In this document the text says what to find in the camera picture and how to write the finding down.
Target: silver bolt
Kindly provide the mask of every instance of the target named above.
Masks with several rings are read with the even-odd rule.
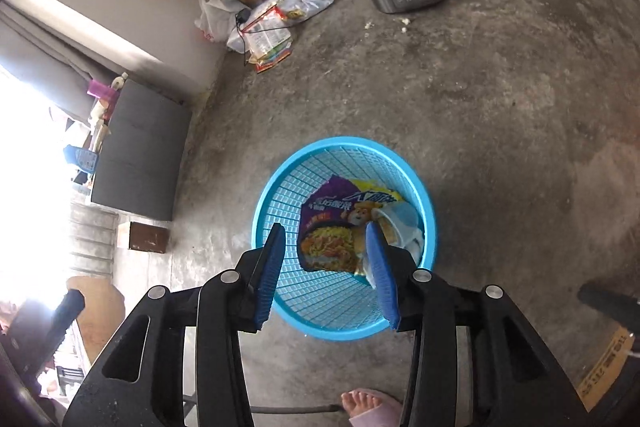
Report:
[[[419,269],[414,272],[414,279],[417,282],[429,282],[431,280],[431,272],[429,270]]]
[[[227,284],[236,282],[238,279],[240,279],[240,274],[236,270],[228,270],[226,272],[222,272],[222,275],[220,276],[220,280]]]
[[[496,286],[492,284],[491,286],[487,286],[486,290],[484,290],[487,295],[489,295],[492,299],[499,299],[504,295],[502,288],[500,286]]]
[[[159,299],[161,297],[164,297],[165,293],[166,290],[163,286],[154,286],[149,290],[149,293],[147,295],[149,295],[150,299]]]

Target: gray table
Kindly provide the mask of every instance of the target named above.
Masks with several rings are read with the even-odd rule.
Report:
[[[109,123],[92,203],[170,221],[191,111],[128,80]]]

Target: gray floor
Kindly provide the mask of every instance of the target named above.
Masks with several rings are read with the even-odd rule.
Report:
[[[428,188],[436,272],[503,286],[580,380],[615,327],[577,301],[580,284],[640,292],[640,0],[447,0],[408,17],[404,34],[369,0],[338,0],[297,28],[273,70],[256,75],[228,56],[193,129],[170,254],[118,253],[129,309],[155,283],[180,289],[232,267],[264,184],[292,152],[364,136],[404,156]],[[328,343],[274,314],[242,346],[252,403],[312,405],[354,387],[402,396],[411,338]],[[192,380],[189,359],[187,391]]]

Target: picture of noodles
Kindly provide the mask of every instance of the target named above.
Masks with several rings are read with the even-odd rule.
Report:
[[[347,227],[321,227],[310,232],[300,243],[308,265],[324,270],[353,273],[358,264],[354,253],[353,233]]]

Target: curtain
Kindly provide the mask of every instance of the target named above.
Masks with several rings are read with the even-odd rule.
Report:
[[[74,120],[86,123],[94,98],[89,80],[111,84],[116,64],[0,2],[0,66]]]

